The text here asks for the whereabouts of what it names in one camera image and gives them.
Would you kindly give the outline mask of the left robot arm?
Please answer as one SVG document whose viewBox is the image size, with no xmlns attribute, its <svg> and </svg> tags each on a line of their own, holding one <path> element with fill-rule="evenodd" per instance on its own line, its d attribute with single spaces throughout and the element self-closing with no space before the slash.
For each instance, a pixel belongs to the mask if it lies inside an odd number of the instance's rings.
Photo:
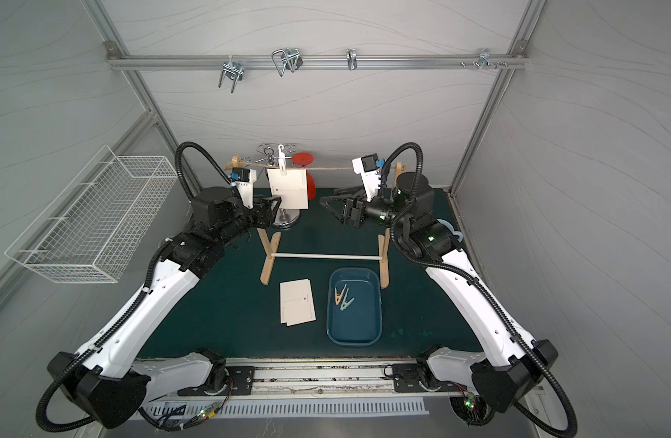
<svg viewBox="0 0 671 438">
<path fill-rule="evenodd" d="M 196 142 L 183 142 L 175 152 L 181 169 L 184 151 L 203 155 L 225 181 L 192 192 L 183 172 L 180 182 L 192 215 L 183 230 L 154 252 L 140 288 L 117 314 L 76 352 L 59 352 L 49 363 L 52 383 L 39 399 L 35 419 L 41 430 L 64 433 L 89 423 L 107 429 L 120 426 L 146 403 L 169 393 L 213 395 L 229 390 L 226 362 L 208 349 L 173 360 L 136 364 L 136 357 L 160 323 L 224 257 L 226 247 L 251 229 L 272 226 L 279 197 L 240 193 L 249 181 L 225 173 Z"/>
</svg>

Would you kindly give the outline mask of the green clothespin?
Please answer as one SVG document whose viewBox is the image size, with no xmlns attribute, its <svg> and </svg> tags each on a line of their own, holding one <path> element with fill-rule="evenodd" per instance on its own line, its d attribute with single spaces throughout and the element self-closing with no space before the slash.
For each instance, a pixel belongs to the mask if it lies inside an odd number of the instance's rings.
<svg viewBox="0 0 671 438">
<path fill-rule="evenodd" d="M 346 290 L 346 293 L 344 294 L 344 297 L 342 299 L 341 305 L 340 305 L 340 310 L 345 311 L 355 300 L 354 297 L 351 299 L 348 297 L 349 291 Z"/>
</svg>

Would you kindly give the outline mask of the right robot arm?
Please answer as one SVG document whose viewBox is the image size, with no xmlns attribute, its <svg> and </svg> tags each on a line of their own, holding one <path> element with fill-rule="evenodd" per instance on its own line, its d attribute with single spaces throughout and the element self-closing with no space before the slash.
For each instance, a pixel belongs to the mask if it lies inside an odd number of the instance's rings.
<svg viewBox="0 0 671 438">
<path fill-rule="evenodd" d="M 388 241 L 409 262 L 424 268 L 472 329 L 480 353 L 435 347 L 425 353 L 419 382 L 430 389 L 444 383 L 470 388 L 486 405 L 486 418 L 514 407 L 540 430 L 554 437 L 574 437 L 576 411 L 551 367 L 558 357 L 547 339 L 524 329 L 488 289 L 463 247 L 461 232 L 433 215 L 434 193 L 423 175 L 424 156 L 415 142 L 399 146 L 385 160 L 376 154 L 353 159 L 362 184 L 337 189 L 322 199 L 341 224 L 367 221 L 388 230 Z M 547 383 L 565 412 L 557 428 L 541 420 L 521 400 Z"/>
</svg>

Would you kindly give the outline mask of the yellow wooden clothespin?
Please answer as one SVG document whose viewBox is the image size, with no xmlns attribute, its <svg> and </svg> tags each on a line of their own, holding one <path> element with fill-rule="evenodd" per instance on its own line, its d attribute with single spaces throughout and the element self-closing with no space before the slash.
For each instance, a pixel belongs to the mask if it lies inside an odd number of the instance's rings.
<svg viewBox="0 0 671 438">
<path fill-rule="evenodd" d="M 349 293 L 348 285 L 344 284 L 341 290 L 335 289 L 335 305 L 344 306 L 347 302 L 347 297 Z"/>
</svg>

